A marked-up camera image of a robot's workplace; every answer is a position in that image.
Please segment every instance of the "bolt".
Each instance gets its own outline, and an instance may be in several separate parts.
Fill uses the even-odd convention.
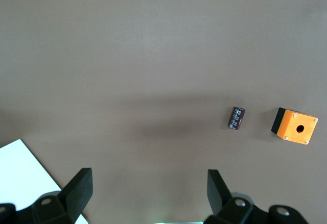
[[[47,205],[50,202],[51,202],[51,199],[50,198],[46,198],[46,199],[42,200],[41,205]]]
[[[235,204],[240,207],[244,207],[246,205],[245,202],[239,198],[235,200]]]
[[[278,207],[277,208],[277,212],[280,214],[280,215],[285,215],[285,216],[289,216],[290,215],[290,212],[288,212],[287,209],[283,208],[283,207]]]

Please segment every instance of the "orange and black box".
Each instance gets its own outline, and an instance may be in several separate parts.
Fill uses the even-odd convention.
[[[317,122],[317,117],[279,108],[271,131],[284,140],[307,145]]]

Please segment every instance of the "gray floor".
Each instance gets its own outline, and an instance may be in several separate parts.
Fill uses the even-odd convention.
[[[0,145],[92,167],[90,223],[204,220],[209,168],[326,223],[326,46],[327,0],[0,0]],[[309,145],[278,107],[319,118]]]

